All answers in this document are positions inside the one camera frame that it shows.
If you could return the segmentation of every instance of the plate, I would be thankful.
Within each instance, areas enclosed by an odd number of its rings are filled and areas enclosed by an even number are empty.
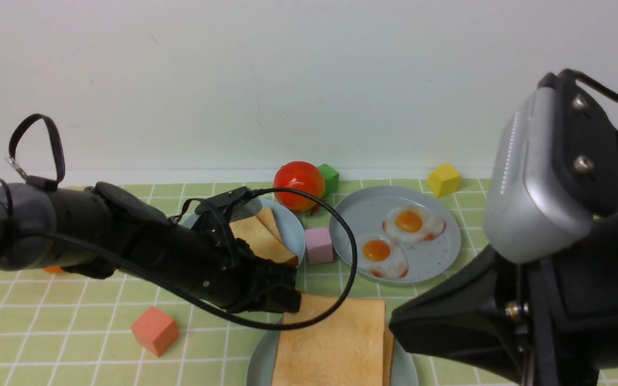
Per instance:
[[[270,386],[280,331],[268,331],[254,349],[247,366],[247,386]],[[395,342],[391,386],[417,386],[419,378],[411,354]]]
[[[290,249],[302,262],[306,253],[306,239],[304,235],[304,227],[299,222],[299,218],[290,212],[290,210],[279,203],[265,198],[259,198],[262,203],[262,207],[270,207],[273,211],[273,217],[275,217],[275,224],[278,226],[278,232],[283,239],[283,244],[287,249]],[[187,218],[182,225],[184,227],[191,228],[194,222],[197,221],[197,215],[191,215]]]
[[[385,235],[382,222],[390,210],[403,206],[422,207],[445,220],[444,232],[434,240],[419,242],[413,247],[403,247],[402,252],[409,264],[409,272],[401,279],[376,278],[370,272],[360,269],[358,272],[366,278],[388,284],[416,284],[433,278],[448,269],[459,254],[461,234],[459,225],[447,208],[434,198],[419,191],[401,186],[375,186],[355,191],[344,198],[335,210],[350,225],[354,237],[360,235]],[[340,224],[330,219],[330,237],[333,247],[340,258],[351,264],[350,240]]]

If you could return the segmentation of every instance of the green cube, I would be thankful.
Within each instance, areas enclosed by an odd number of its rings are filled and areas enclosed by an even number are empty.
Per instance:
[[[338,191],[338,185],[340,184],[340,173],[336,171],[336,169],[331,168],[329,164],[323,164],[319,166],[319,171],[323,176],[323,180],[326,181],[326,193],[323,194],[324,197],[328,195],[332,195]]]

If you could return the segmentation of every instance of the pink cube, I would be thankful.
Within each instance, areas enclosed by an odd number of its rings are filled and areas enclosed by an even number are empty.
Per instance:
[[[312,228],[304,231],[307,239],[309,264],[333,262],[333,242],[328,228]]]

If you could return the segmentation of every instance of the screw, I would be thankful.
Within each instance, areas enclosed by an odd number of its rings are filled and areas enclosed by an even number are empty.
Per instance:
[[[521,322],[521,306],[515,301],[510,301],[505,306],[505,314],[515,322]]]
[[[581,174],[591,174],[593,172],[594,164],[588,157],[580,155],[573,162],[576,171]]]
[[[576,109],[577,112],[585,112],[588,110],[588,102],[586,102],[586,98],[581,96],[581,94],[577,94],[576,98],[573,99],[571,105]]]

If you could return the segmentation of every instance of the yellow cube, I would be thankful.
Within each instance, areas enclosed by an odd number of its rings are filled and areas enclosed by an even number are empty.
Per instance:
[[[429,175],[428,184],[437,197],[451,195],[459,190],[461,174],[457,172],[457,169],[452,164],[444,164],[438,166]]]

